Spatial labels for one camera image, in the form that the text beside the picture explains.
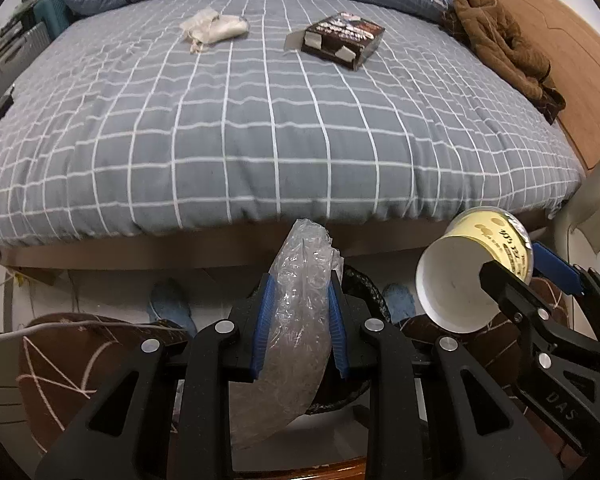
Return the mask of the clear bubble wrap sheet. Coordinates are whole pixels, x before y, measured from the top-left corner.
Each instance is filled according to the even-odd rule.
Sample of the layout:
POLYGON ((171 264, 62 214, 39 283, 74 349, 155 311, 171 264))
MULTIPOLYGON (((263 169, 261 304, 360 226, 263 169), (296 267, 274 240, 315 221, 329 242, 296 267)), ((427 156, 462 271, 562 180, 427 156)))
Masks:
POLYGON ((324 226, 294 222, 270 267, 274 312, 262 370, 251 384, 230 384, 235 448, 271 437, 312 404, 332 352, 328 286, 342 271, 343 258, 324 226))

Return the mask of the yellow paper cup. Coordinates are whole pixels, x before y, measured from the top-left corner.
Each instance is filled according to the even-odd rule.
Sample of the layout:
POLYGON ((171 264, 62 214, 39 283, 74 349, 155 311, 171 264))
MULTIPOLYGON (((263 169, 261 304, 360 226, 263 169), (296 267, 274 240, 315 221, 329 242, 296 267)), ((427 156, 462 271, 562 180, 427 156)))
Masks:
POLYGON ((476 207, 459 214, 419 259, 415 286, 428 318, 442 330, 470 334, 486 327, 498 306, 480 285, 490 261, 501 263, 528 284, 533 272, 527 230, 510 212, 476 207))

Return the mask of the brown cookie box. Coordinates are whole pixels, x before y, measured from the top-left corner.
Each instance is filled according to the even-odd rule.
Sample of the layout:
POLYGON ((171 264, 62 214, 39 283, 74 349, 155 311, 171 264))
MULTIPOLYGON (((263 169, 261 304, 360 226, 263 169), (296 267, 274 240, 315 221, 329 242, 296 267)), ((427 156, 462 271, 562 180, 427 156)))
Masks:
POLYGON ((285 51, 302 51, 324 61, 358 70, 376 51, 385 29, 365 18, 338 12, 305 29, 290 32, 285 51))

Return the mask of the white drawstring pouch bag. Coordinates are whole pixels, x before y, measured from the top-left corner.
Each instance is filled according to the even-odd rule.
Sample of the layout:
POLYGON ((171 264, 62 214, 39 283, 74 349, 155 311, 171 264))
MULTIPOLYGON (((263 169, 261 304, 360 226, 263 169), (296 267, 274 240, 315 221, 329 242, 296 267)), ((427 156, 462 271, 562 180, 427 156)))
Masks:
POLYGON ((244 36, 249 24, 241 16, 221 14, 208 6, 181 22, 180 29, 190 52, 200 53, 218 42, 244 36))

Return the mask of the brown patterned right trouser leg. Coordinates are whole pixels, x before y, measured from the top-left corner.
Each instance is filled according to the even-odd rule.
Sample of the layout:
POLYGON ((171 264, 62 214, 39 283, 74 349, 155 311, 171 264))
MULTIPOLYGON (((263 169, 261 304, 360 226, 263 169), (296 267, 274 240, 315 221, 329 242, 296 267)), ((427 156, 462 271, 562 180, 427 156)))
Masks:
MULTIPOLYGON (((569 325, 568 309, 562 292, 546 278, 532 278, 530 287, 549 306, 552 319, 562 326, 569 325)), ((426 314, 416 315, 399 324, 405 336, 413 339, 436 342, 439 337, 448 333, 430 321, 426 314)), ((521 351, 517 338, 519 330, 504 314, 498 314, 488 327, 478 332, 464 335, 452 335, 478 363, 491 375, 503 391, 508 395, 542 440, 562 464, 566 476, 572 474, 583 463, 580 456, 567 442, 551 430, 531 408, 518 399, 514 389, 514 380, 519 372, 521 351)))

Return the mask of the brown patterned trouser leg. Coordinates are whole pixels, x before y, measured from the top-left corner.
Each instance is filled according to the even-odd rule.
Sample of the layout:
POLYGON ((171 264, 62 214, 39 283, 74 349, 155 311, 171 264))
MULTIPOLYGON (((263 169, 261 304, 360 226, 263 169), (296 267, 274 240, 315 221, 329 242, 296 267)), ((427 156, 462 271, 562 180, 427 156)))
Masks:
POLYGON ((32 438, 46 453, 73 417, 147 339, 168 346, 188 338, 175 323, 132 324, 86 313, 52 313, 27 325, 16 383, 32 438))
MULTIPOLYGON (((530 287, 549 306, 552 319, 562 326, 569 325, 568 309, 562 292, 546 278, 532 278, 530 287)), ((448 333, 430 321, 426 314, 416 315, 399 324, 405 336, 413 339, 436 342, 439 337, 448 333)), ((572 474, 583 463, 580 456, 567 442, 551 430, 531 408, 518 399, 514 389, 514 380, 519 372, 521 351, 517 338, 519 330, 504 314, 498 314, 488 327, 478 332, 464 335, 452 335, 478 363, 491 375, 503 391, 508 395, 542 440, 562 464, 566 476, 572 474)))

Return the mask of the blue slipper right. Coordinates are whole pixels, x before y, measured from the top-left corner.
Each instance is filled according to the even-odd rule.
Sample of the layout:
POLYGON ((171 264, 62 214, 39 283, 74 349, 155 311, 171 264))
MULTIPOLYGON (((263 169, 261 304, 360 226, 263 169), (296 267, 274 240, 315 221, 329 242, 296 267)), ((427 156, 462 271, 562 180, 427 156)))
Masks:
POLYGON ((392 283, 382 291, 393 325, 401 325, 416 315, 415 300, 406 285, 392 283))

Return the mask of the blue slipper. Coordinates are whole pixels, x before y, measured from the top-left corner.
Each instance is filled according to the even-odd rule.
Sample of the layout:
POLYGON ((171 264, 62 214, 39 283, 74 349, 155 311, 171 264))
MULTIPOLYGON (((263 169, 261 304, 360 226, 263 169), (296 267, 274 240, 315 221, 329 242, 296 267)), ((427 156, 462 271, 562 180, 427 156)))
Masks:
POLYGON ((416 315, 415 300, 406 285, 392 283, 382 291, 393 325, 401 325, 416 315))
POLYGON ((151 289, 147 313, 153 323, 170 322, 185 330, 192 338, 198 333, 186 291, 172 278, 158 282, 151 289))

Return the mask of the blue slipper left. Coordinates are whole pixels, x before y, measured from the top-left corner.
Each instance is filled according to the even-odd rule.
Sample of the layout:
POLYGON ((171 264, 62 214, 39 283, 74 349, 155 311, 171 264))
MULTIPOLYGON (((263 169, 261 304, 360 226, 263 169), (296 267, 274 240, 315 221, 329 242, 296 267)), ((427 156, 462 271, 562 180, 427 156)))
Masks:
POLYGON ((185 330, 192 338, 198 333, 186 291, 172 278, 158 282, 151 289, 147 313, 153 323, 170 322, 185 330))

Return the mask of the wooden headboard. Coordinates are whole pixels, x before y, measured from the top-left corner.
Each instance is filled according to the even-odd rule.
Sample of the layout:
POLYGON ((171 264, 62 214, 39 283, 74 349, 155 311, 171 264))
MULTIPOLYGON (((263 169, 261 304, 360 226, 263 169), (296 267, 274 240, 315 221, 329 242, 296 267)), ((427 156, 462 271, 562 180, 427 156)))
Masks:
POLYGON ((498 0, 550 59, 559 122, 588 171, 600 161, 600 34, 559 0, 498 0))

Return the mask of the brown patterned left trouser leg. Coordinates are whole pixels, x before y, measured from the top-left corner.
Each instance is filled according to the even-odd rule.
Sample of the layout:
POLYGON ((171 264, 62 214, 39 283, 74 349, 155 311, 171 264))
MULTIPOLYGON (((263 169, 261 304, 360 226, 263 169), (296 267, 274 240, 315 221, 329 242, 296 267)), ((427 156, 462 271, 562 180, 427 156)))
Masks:
POLYGON ((147 339, 168 346, 188 338, 175 323, 132 324, 86 313, 52 313, 27 325, 16 383, 32 438, 46 453, 73 417, 147 339))

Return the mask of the grey checked bed sheet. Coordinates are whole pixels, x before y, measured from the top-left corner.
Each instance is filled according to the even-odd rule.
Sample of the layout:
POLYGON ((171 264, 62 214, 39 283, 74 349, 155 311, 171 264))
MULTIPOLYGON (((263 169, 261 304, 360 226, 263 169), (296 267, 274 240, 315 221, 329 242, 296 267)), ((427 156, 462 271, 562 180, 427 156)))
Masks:
POLYGON ((554 214, 564 134, 437 25, 348 0, 152 0, 84 18, 0 121, 0 246, 309 218, 554 214), (202 9, 249 32, 190 52, 202 9), (385 29, 358 70, 285 51, 338 12, 385 29))

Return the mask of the brown fleece jacket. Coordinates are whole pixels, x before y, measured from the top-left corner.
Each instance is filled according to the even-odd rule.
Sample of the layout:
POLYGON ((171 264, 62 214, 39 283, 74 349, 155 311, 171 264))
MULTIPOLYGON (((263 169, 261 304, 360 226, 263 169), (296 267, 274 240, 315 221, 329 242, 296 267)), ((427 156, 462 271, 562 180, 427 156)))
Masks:
POLYGON ((498 0, 453 0, 442 14, 442 28, 528 99, 552 124, 566 108, 555 88, 547 55, 525 35, 498 0))

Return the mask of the grey hard suitcase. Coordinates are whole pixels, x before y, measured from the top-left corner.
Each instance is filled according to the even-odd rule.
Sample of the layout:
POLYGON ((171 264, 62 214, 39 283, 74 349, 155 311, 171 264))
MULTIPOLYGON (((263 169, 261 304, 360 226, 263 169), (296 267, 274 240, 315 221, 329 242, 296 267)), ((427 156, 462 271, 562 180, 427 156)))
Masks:
POLYGON ((50 36, 44 23, 38 23, 21 35, 0 55, 0 103, 16 79, 48 47, 50 36))

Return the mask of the teal suitcase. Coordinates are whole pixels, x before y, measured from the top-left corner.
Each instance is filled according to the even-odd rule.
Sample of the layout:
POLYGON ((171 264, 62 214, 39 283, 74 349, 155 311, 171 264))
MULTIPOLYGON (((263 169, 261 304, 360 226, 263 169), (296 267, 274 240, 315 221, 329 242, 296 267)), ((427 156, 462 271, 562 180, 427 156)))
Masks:
POLYGON ((37 23, 45 25, 50 41, 57 39, 76 21, 65 0, 36 0, 33 14, 37 23))

